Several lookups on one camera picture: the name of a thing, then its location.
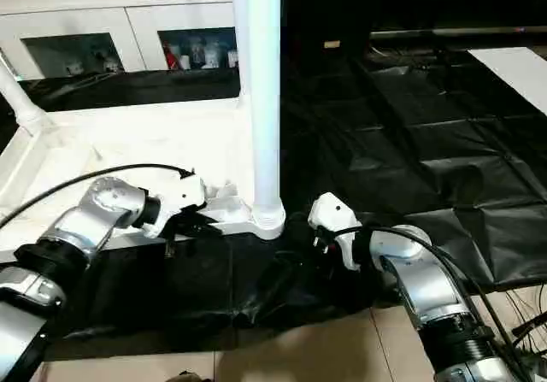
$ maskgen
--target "wire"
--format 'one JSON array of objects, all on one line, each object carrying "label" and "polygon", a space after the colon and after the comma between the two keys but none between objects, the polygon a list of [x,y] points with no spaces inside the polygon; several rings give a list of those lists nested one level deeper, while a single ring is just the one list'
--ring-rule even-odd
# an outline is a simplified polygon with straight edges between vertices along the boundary
[{"label": "wire", "polygon": [[[522,323],[525,323],[526,319],[524,318],[524,315],[522,314],[522,311],[517,306],[515,300],[511,296],[511,294],[509,294],[508,292],[505,292],[505,296],[507,297],[509,303],[511,304],[511,306],[512,306],[512,308],[513,308],[513,310],[516,314],[517,320],[520,317],[520,320],[522,321]],[[513,346],[516,347],[521,341],[525,341],[525,336],[528,337],[528,350],[530,352],[532,352],[532,336],[530,335],[530,332],[528,332],[526,334],[523,334],[522,336],[519,336],[515,341],[513,341]],[[526,349],[526,342],[523,343],[523,346],[524,346],[524,349]]]},{"label": "wire", "polygon": [[6,215],[2,220],[0,220],[0,230],[7,226],[14,218],[16,218],[21,213],[25,212],[29,208],[31,208],[34,204],[39,203],[40,201],[44,200],[45,198],[55,194],[56,192],[60,190],[64,190],[65,188],[78,184],[81,181],[85,181],[87,179],[93,179],[95,177],[98,177],[99,175],[105,175],[114,173],[116,171],[123,171],[123,170],[129,170],[132,168],[161,168],[166,170],[172,170],[176,171],[180,174],[180,177],[183,179],[185,177],[189,177],[193,173],[184,170],[183,168],[175,167],[175,166],[169,166],[167,164],[155,164],[155,163],[138,163],[138,164],[127,164],[125,166],[118,166],[118,167],[111,167],[111,168],[105,168],[103,170],[94,171],[92,173],[87,173],[80,175],[79,177],[76,177],[74,179],[70,179],[69,181],[65,181],[64,183],[61,183],[59,185],[56,185],[53,188],[50,188],[49,190],[43,192],[42,194],[37,195],[35,198],[27,201],[26,203],[23,203],[16,209],[14,209],[11,213]]},{"label": "wire", "polygon": [[545,284],[542,284],[541,288],[539,288],[539,299],[538,299],[539,314],[542,314],[544,312],[542,307],[541,307],[541,305],[543,303],[544,289],[545,289]]},{"label": "wire", "polygon": [[[483,304],[485,305],[486,309],[488,310],[488,313],[490,314],[490,317],[496,324],[496,328],[498,329],[503,342],[505,343],[507,349],[509,350],[509,353],[513,357],[512,360],[515,363],[516,367],[518,368],[517,374],[525,381],[532,382],[532,378],[530,377],[529,371],[526,369],[526,366],[521,360],[521,357],[519,356],[518,352],[516,351],[515,347],[511,343],[511,339],[509,338],[509,335],[507,334],[507,331],[505,331],[505,328],[500,321],[499,317],[497,316],[497,313],[495,309],[492,307],[491,302],[489,301],[488,297],[486,296],[485,292],[482,290],[480,285],[475,281],[471,275],[469,275],[466,270],[462,269],[462,267],[456,262],[456,260],[448,254],[446,251],[441,250],[440,248],[433,247],[428,242],[424,241],[423,239],[416,237],[415,235],[399,230],[397,228],[391,228],[391,227],[385,227],[385,226],[353,226],[350,228],[345,228],[344,230],[339,230],[333,233],[333,238],[338,237],[339,235],[349,234],[352,232],[359,232],[364,229],[372,229],[374,231],[380,231],[380,232],[390,232],[392,234],[400,235],[402,237],[408,238],[412,241],[415,241],[416,243],[423,246],[426,250],[431,252],[434,256],[436,256],[439,261],[443,264],[443,266],[446,268],[446,270],[449,272],[450,275],[454,277],[455,281],[459,280],[459,277],[456,274],[456,271],[454,268],[450,265],[452,264],[454,267],[456,267],[463,276],[472,284],[473,288],[477,291],[477,293],[480,296],[480,299],[482,300]],[[474,307],[473,300],[471,299],[469,293],[467,290],[465,290],[465,287],[463,287],[461,290],[463,297],[466,299],[466,301],[470,304],[470,308]],[[513,365],[511,362],[508,362],[508,366],[511,367]]]},{"label": "wire", "polygon": [[[532,318],[538,318],[538,315],[536,315],[536,310],[535,308],[530,305],[530,303],[528,303],[527,301],[525,301],[524,299],[522,299],[522,297],[518,294],[517,291],[515,290],[512,290],[513,294],[515,295],[515,297],[523,304],[523,305],[526,305],[527,308],[523,307],[523,310],[525,312],[527,312],[527,316],[528,318],[524,318],[523,317],[523,323],[526,323],[526,322],[530,322],[530,320],[532,320]],[[540,306],[541,305],[541,293],[543,292],[543,289],[540,289],[539,291],[539,301],[538,301],[538,305]],[[547,346],[547,340],[545,339],[545,336],[543,335],[543,333],[541,332],[541,330],[543,330],[544,332],[547,331],[547,326],[545,324],[543,324],[542,326],[531,326],[529,327],[528,329],[526,329],[521,335],[518,336],[518,338],[513,342],[513,345],[516,345],[518,344],[518,342],[520,342],[525,336],[528,336],[528,340],[530,340],[530,337],[532,337],[532,341],[533,341],[533,344],[534,346],[536,347],[536,351],[539,352],[539,348],[538,348],[538,345],[536,343],[536,340],[535,338],[533,337],[532,335],[532,332],[536,331],[536,333],[539,335],[539,337],[542,339],[543,343],[544,343],[544,346]]]}]

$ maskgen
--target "black cable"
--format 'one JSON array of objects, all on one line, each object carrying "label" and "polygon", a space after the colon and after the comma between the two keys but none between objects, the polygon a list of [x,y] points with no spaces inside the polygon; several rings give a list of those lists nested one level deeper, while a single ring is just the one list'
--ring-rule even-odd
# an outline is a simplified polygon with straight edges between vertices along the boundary
[{"label": "black cable", "polygon": [[138,163],[138,164],[127,164],[125,166],[105,168],[104,170],[98,170],[98,171],[94,171],[92,173],[83,174],[83,175],[80,175],[79,177],[76,177],[74,179],[70,179],[69,181],[65,181],[64,183],[61,183],[59,185],[56,185],[53,188],[50,188],[49,190],[43,192],[42,194],[39,194],[38,196],[36,196],[32,200],[29,200],[26,203],[23,203],[22,205],[20,205],[16,209],[14,209],[11,213],[9,213],[2,220],[0,220],[0,230],[2,228],[4,228],[5,226],[7,226],[18,215],[25,212],[27,209],[31,208],[34,204],[39,203],[40,201],[44,200],[46,197],[49,197],[49,196],[55,194],[56,192],[69,187],[70,185],[78,184],[81,181],[85,181],[87,179],[92,179],[92,178],[98,177],[99,175],[114,173],[116,171],[129,170],[129,169],[132,169],[132,168],[161,168],[161,169],[166,169],[166,170],[172,170],[172,171],[178,172],[182,179],[185,178],[185,177],[189,177],[189,176],[193,175],[193,173],[191,173],[189,171],[186,171],[186,170],[184,170],[183,168],[180,168],[180,167],[169,166],[167,164],[148,163],[148,162]]},{"label": "black cable", "polygon": [[[452,264],[454,267],[456,267],[463,276],[471,283],[473,288],[477,291],[477,293],[480,296],[480,299],[482,300],[483,304],[486,307],[486,310],[488,310],[488,313],[490,314],[490,317],[496,324],[496,328],[498,329],[503,342],[505,343],[507,349],[509,350],[509,353],[513,357],[512,360],[515,362],[516,366],[519,369],[519,372],[517,373],[523,380],[527,382],[532,382],[532,378],[530,377],[529,371],[526,369],[526,366],[521,360],[521,357],[519,356],[518,352],[516,351],[515,347],[511,343],[511,339],[509,338],[509,335],[507,334],[507,331],[505,331],[505,328],[503,327],[502,322],[500,321],[499,317],[496,314],[496,311],[491,305],[491,302],[488,300],[488,297],[486,296],[485,292],[482,290],[480,285],[475,281],[471,275],[469,275],[462,267],[457,263],[457,261],[446,251],[441,250],[440,248],[433,247],[428,242],[424,241],[423,239],[416,237],[415,235],[399,230],[397,228],[391,228],[391,227],[385,227],[385,226],[353,226],[350,228],[345,228],[344,230],[336,231],[332,234],[332,239],[338,237],[339,235],[349,234],[352,232],[359,232],[361,230],[374,230],[374,231],[380,231],[380,232],[389,232],[392,234],[400,235],[402,237],[408,238],[412,241],[415,241],[416,243],[420,244],[422,247],[424,247],[426,250],[431,252],[434,256],[438,258],[438,260],[443,264],[443,266],[446,268],[446,270],[449,272],[450,275],[454,276],[454,280],[458,280],[458,276],[454,270],[454,268],[450,265]],[[470,308],[474,307],[474,303],[471,299],[471,296],[465,290],[465,288],[459,290],[462,292],[463,297],[470,303]]]},{"label": "black cable", "polygon": [[541,315],[544,311],[543,309],[541,308],[542,307],[542,304],[543,304],[543,295],[544,295],[544,289],[545,289],[545,284],[542,284],[541,285],[541,288],[539,288],[539,301],[538,301],[538,308],[539,308],[539,314]]},{"label": "black cable", "polygon": [[[524,317],[524,314],[522,313],[522,311],[517,306],[517,304],[516,304],[515,300],[513,299],[513,297],[508,292],[505,292],[505,296],[509,299],[511,305],[513,306],[513,310],[515,311],[517,318],[520,317],[522,323],[524,324],[526,322],[526,318]],[[532,336],[530,335],[530,332],[524,333],[524,334],[522,334],[522,336],[517,337],[517,339],[515,339],[513,341],[513,346],[516,348],[516,346],[521,341],[524,341],[524,337],[526,337],[526,336],[528,337],[528,349],[529,349],[530,352],[533,352],[532,351]]]}]

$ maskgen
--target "electrical cord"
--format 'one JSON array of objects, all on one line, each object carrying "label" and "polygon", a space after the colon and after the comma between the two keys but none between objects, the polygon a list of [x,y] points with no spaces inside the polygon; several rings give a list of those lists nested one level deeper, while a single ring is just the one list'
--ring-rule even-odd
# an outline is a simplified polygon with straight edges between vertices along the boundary
[{"label": "electrical cord", "polygon": [[[519,293],[516,290],[512,290],[513,295],[521,302],[522,304],[522,310],[527,313],[527,316],[529,317],[528,320],[530,320],[533,317],[537,318],[536,310],[535,308],[530,305],[526,300],[522,299],[522,297],[519,295]],[[536,331],[537,335],[542,339],[544,345],[547,345],[547,340],[545,339],[545,335],[541,332],[543,330],[544,332],[547,330],[547,327],[545,324],[542,326],[536,326],[533,329],[530,329],[529,335],[532,335],[532,331]],[[536,344],[535,338],[532,336],[532,341],[534,342],[534,345],[536,345],[536,351],[539,351],[538,346]]]},{"label": "electrical cord", "polygon": [[74,179],[65,181],[64,183],[61,183],[59,185],[56,185],[55,187],[52,187],[49,190],[43,192],[42,194],[37,195],[35,198],[27,201],[26,203],[23,203],[22,205],[14,209],[11,213],[6,215],[2,220],[0,220],[0,230],[4,228],[5,226],[7,226],[18,215],[25,212],[27,209],[31,208],[34,204],[39,203],[40,201],[44,200],[45,198],[49,196],[52,196],[58,191],[64,190],[65,188],[71,185],[78,184],[81,181],[85,181],[87,179],[93,179],[100,175],[110,174],[116,171],[130,170],[133,168],[160,168],[165,170],[172,170],[172,171],[178,172],[180,174],[181,179],[193,175],[193,172],[186,171],[180,167],[170,166],[168,164],[155,164],[155,163],[148,163],[148,162],[137,163],[137,164],[127,164],[125,166],[105,168],[103,170],[94,171],[92,173],[86,173]]},{"label": "electrical cord", "polygon": [[[512,345],[511,339],[509,338],[507,331],[505,331],[505,328],[502,322],[497,316],[496,311],[492,307],[491,302],[488,300],[488,297],[486,296],[485,292],[482,290],[480,285],[466,272],[466,270],[462,269],[462,267],[456,262],[456,260],[450,254],[448,254],[444,250],[441,250],[440,248],[433,247],[428,242],[424,241],[423,239],[419,237],[416,237],[415,235],[409,232],[399,230],[397,228],[391,228],[391,227],[385,227],[385,226],[353,226],[350,228],[345,228],[343,230],[334,232],[332,234],[332,239],[335,239],[336,237],[340,235],[349,234],[353,232],[359,232],[359,231],[367,230],[367,229],[380,231],[380,232],[390,232],[392,234],[400,235],[402,237],[408,238],[420,244],[426,250],[428,250],[429,252],[431,252],[434,256],[438,258],[438,260],[443,264],[443,266],[446,268],[449,274],[454,277],[454,280],[456,281],[456,286],[457,286],[457,281],[459,280],[459,278],[456,274],[456,271],[454,270],[454,267],[456,267],[463,274],[463,276],[471,283],[473,288],[477,291],[477,293],[480,296],[480,299],[482,300],[483,304],[486,307],[486,310],[490,314],[490,317],[496,324],[496,328],[498,329],[502,337],[502,340],[505,343],[505,346],[507,347],[510,355],[512,356],[511,361],[509,361],[509,358],[505,358],[505,361],[507,362],[508,366],[511,367],[511,370],[513,370],[513,372],[515,373],[515,376],[519,376],[523,381],[532,382],[532,378],[530,376],[529,371],[526,369],[526,366],[522,362],[521,357],[519,356],[515,347]],[[468,301],[468,303],[470,304],[470,307],[474,307],[473,311],[477,312],[477,309],[474,306],[471,296],[469,295],[467,290],[465,290],[465,287],[463,287],[459,291],[462,292],[463,297],[466,299],[466,301]]]},{"label": "electrical cord", "polygon": [[[517,320],[521,320],[522,323],[524,324],[526,322],[526,318],[524,317],[524,314],[522,313],[521,309],[518,307],[516,301],[508,292],[505,292],[505,297],[507,298],[507,300],[513,307]],[[513,341],[513,346],[516,348],[520,342],[523,342],[523,347],[524,349],[526,349],[525,336],[528,338],[528,351],[533,352],[532,351],[532,335],[530,335],[530,332],[528,332],[527,334],[523,334],[521,338],[517,338],[515,341]]]}]

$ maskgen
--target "glass cabinet door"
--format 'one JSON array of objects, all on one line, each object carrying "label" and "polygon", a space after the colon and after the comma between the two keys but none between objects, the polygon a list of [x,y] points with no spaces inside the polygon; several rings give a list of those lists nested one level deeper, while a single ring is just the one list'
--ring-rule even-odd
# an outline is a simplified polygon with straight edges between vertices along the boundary
[{"label": "glass cabinet door", "polygon": [[124,70],[109,33],[23,38],[21,41],[46,78]]},{"label": "glass cabinet door", "polygon": [[231,2],[127,8],[148,70],[235,68]]},{"label": "glass cabinet door", "polygon": [[233,27],[158,32],[169,70],[235,68],[238,65]]},{"label": "glass cabinet door", "polygon": [[145,70],[123,8],[0,15],[0,48],[24,80]]}]

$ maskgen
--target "white pvc frame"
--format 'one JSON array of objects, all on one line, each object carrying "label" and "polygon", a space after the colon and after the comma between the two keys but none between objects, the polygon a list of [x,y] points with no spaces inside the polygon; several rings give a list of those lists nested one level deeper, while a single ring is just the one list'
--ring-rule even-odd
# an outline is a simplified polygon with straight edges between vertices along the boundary
[{"label": "white pvc frame", "polygon": [[[254,198],[251,220],[227,232],[253,232],[273,239],[283,231],[279,194],[280,0],[233,0],[239,53],[240,106],[250,109],[253,129]],[[31,135],[47,124],[46,113],[28,98],[0,64],[0,92]]]}]

